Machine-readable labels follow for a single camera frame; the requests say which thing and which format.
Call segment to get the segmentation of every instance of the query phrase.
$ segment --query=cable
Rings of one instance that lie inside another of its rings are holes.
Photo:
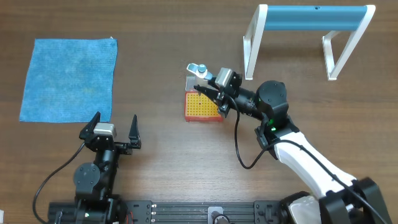
[[[62,166],[60,166],[58,169],[56,169],[55,171],[53,171],[42,183],[42,185],[39,187],[39,189],[37,190],[35,197],[33,198],[33,203],[32,203],[32,209],[33,209],[33,214],[35,215],[36,219],[43,223],[43,224],[47,224],[46,221],[44,221],[42,218],[39,217],[39,214],[37,214],[36,211],[36,200],[37,200],[37,196],[39,196],[40,191],[43,189],[44,185],[47,183],[47,181],[50,180],[50,178],[56,174],[58,171],[62,170],[65,166],[67,166],[74,158],[76,158],[77,154],[79,154],[79,152],[83,149],[83,147],[85,146],[85,143],[81,144],[81,146],[79,147],[79,149],[77,150],[77,152],[74,153],[74,155],[66,162],[64,163]]]
[[[358,195],[354,190],[352,190],[350,187],[348,187],[343,181],[341,181],[336,174],[332,173],[325,165],[322,164],[321,161],[318,160],[318,158],[316,158],[310,151],[308,151],[304,146],[290,141],[290,140],[285,140],[285,139],[280,139],[276,142],[273,142],[271,144],[269,144],[265,149],[263,149],[259,155],[256,157],[256,159],[253,161],[253,163],[250,166],[246,166],[244,165],[241,156],[239,155],[239,148],[238,148],[238,123],[239,123],[239,119],[240,119],[240,112],[239,112],[239,108],[235,102],[235,100],[230,97],[229,95],[225,95],[229,101],[234,105],[235,110],[236,110],[236,122],[235,122],[235,129],[234,129],[234,140],[235,140],[235,151],[236,151],[236,156],[238,157],[238,161],[241,163],[241,165],[243,166],[243,168],[245,169],[252,169],[254,167],[254,165],[256,165],[257,161],[261,158],[261,156],[268,150],[270,150],[272,147],[274,147],[276,144],[278,143],[290,143],[294,146],[297,146],[298,148],[300,148],[300,150],[303,150],[305,153],[307,153],[328,175],[330,175],[333,180],[335,180],[336,182],[338,182],[341,186],[343,186],[352,196],[354,196],[357,200],[359,200],[363,207],[366,207],[367,209],[369,209],[370,211],[373,212],[373,214],[375,214],[380,221],[382,221],[384,224],[388,224],[388,222],[385,221],[385,219],[383,219],[383,217],[381,217],[380,213],[378,213],[376,211],[376,209],[374,209],[372,207],[372,205],[370,205],[365,199],[363,199],[360,195]]]

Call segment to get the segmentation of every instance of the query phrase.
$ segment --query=wooden table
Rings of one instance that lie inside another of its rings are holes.
[[[37,223],[32,199],[42,181],[77,150],[85,124],[20,123],[24,83],[35,38],[118,40],[111,122],[127,140],[138,115],[142,149],[122,156],[114,193],[126,200],[252,202],[278,200],[307,186],[265,154],[252,170],[236,158],[235,113],[222,123],[187,123],[185,67],[205,63],[243,72],[242,36],[258,4],[294,1],[0,1],[0,209],[6,223]],[[368,1],[335,1],[365,5]],[[398,222],[398,2],[378,1],[367,31],[340,73],[326,78],[324,32],[266,32],[254,81],[284,82],[289,114],[335,165],[379,184]],[[306,1],[304,4],[331,4]],[[339,54],[348,35],[333,39]],[[259,153],[254,128],[242,117],[239,147],[245,163]],[[77,166],[94,159],[85,149],[55,175],[38,199],[47,219],[51,201],[72,201]]]

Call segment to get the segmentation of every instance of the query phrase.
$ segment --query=blue towel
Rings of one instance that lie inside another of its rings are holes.
[[[19,120],[109,121],[117,54],[116,39],[36,39]]]

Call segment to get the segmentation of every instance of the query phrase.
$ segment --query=white frame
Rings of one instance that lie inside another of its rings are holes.
[[[365,32],[368,24],[370,23],[376,7],[374,5],[367,5],[367,10],[362,21],[359,23],[356,31],[353,31],[347,41],[347,44],[341,53],[340,58],[333,60],[333,51],[331,49],[331,39],[340,33],[340,31],[330,31],[327,35],[322,37],[323,52],[325,54],[326,74],[328,80],[336,80],[338,74],[341,72],[344,64],[347,62],[348,57],[353,52],[356,44]],[[256,12],[251,19],[249,27],[243,36],[243,57],[244,57],[244,76],[247,80],[253,79],[254,67],[256,66],[257,55],[260,49],[262,33],[266,25],[267,19],[267,4],[258,5]]]

